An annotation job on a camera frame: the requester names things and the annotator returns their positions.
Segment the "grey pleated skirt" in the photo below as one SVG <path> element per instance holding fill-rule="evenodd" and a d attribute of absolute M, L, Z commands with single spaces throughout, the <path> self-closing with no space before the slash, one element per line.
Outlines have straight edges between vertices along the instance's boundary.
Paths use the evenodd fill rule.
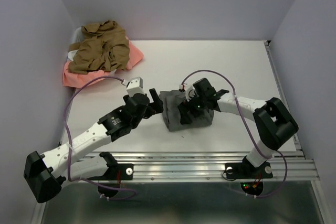
<path fill-rule="evenodd" d="M 161 91 L 159 97 L 163 102 L 162 118 L 170 132 L 212 125 L 214 112 L 205 109 L 192 113 L 183 105 L 186 101 L 183 92 L 179 90 Z"/>

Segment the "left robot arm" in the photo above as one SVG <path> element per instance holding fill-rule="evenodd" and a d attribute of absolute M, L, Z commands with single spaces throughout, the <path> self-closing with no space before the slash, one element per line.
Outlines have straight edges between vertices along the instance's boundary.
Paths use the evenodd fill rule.
<path fill-rule="evenodd" d="M 75 138 L 69 138 L 53 150 L 27 155 L 24 179 L 38 203 L 45 203 L 70 182 L 104 177 L 130 178 L 127 167 L 120 166 L 109 152 L 83 161 L 87 154 L 122 138 L 136 129 L 143 119 L 163 112 L 163 102 L 155 89 L 145 94 L 140 88 L 128 91 L 125 104 L 101 117 L 90 128 Z"/>

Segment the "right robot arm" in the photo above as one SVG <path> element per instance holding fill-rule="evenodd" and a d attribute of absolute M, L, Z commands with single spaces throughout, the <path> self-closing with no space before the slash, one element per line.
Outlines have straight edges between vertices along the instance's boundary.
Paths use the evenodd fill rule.
<path fill-rule="evenodd" d="M 254 178 L 257 175 L 272 177 L 267 161 L 299 130 L 279 98 L 254 100 L 239 97 L 234 91 L 216 91 L 206 78 L 192 85 L 181 84 L 180 91 L 185 95 L 178 105 L 180 123 L 183 125 L 191 124 L 210 111 L 239 115 L 243 122 L 251 120 L 256 124 L 259 141 L 253 141 L 253 149 L 240 163 L 225 165 L 229 180 Z"/>

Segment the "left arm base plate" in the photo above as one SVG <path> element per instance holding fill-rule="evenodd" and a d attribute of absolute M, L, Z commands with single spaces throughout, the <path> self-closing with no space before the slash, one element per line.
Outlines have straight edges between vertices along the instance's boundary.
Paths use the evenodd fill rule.
<path fill-rule="evenodd" d="M 99 177 L 100 180 L 132 180 L 134 173 L 134 165 L 131 163 L 117 163 L 115 165 L 107 165 L 107 171 Z"/>

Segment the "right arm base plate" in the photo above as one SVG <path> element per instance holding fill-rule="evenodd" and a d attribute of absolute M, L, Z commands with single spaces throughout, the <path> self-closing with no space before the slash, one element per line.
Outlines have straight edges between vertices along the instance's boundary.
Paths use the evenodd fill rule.
<path fill-rule="evenodd" d="M 259 167 L 254 167 L 250 163 L 226 163 L 222 176 L 228 180 L 237 179 L 271 179 L 273 178 L 272 169 L 269 162 L 264 162 Z"/>

